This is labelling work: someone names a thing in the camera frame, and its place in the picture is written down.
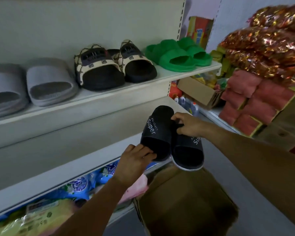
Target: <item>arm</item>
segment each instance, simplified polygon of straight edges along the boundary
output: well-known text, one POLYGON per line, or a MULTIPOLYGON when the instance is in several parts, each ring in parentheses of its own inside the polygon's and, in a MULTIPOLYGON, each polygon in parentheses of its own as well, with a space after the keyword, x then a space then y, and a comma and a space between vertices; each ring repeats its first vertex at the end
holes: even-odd
POLYGON ((189 114, 176 113, 178 134, 213 143, 274 206, 295 224, 295 155, 232 133, 189 114))
POLYGON ((114 176, 53 236, 102 235, 122 195, 155 158, 156 154, 152 154, 149 148, 141 144, 129 145, 121 155, 114 176))

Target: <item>person's left arm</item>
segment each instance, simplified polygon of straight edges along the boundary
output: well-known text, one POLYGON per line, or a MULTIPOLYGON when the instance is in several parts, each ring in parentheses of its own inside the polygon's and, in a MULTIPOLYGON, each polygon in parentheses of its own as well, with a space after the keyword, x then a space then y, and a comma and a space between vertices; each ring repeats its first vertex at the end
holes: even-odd
POLYGON ((156 154, 141 144, 129 145, 114 176, 52 236, 100 236, 125 191, 143 174, 156 154))

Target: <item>person's left hand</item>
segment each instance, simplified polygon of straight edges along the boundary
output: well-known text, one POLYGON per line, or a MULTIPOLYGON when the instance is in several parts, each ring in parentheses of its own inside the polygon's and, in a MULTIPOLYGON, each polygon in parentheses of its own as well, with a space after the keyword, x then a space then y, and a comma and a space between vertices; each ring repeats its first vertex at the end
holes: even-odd
POLYGON ((113 177, 129 188, 143 174, 145 168, 155 158, 156 154, 153 154, 150 148, 142 144, 136 147, 134 145, 129 145, 121 155, 113 177))

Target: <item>black slipper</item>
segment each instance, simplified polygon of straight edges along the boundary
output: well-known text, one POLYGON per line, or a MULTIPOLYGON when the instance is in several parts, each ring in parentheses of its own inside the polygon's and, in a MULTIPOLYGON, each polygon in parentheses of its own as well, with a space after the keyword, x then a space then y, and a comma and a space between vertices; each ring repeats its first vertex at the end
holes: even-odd
POLYGON ((183 124, 173 127, 171 154, 173 163, 182 170, 200 170, 204 163, 201 138, 192 138, 177 134, 176 130, 183 124))
POLYGON ((122 42, 119 54, 114 59, 127 82, 141 83, 157 76, 152 62, 128 39, 122 42))
POLYGON ((82 88, 100 91, 125 83, 123 73, 109 52, 93 44, 74 56, 77 82, 82 88))
POLYGON ((174 114, 171 107, 158 106, 149 116, 141 137, 141 144, 149 147, 157 157, 154 161, 165 161, 170 156, 171 128, 174 114))

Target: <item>shiny wrapped package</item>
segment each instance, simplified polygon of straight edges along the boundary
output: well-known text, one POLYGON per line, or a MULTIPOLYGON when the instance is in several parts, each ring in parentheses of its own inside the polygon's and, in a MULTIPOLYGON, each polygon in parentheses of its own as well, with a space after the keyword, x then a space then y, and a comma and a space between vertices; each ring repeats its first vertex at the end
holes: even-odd
POLYGON ((273 26, 295 31, 295 5, 279 5, 259 9, 251 18, 250 26, 273 26))
POLYGON ((248 27, 230 33, 226 49, 253 49, 277 64, 295 64, 295 33, 274 27, 248 27))
POLYGON ((226 51, 226 58, 236 67, 254 73, 261 78, 271 79, 283 86, 295 86, 295 65, 276 64, 255 51, 226 51))

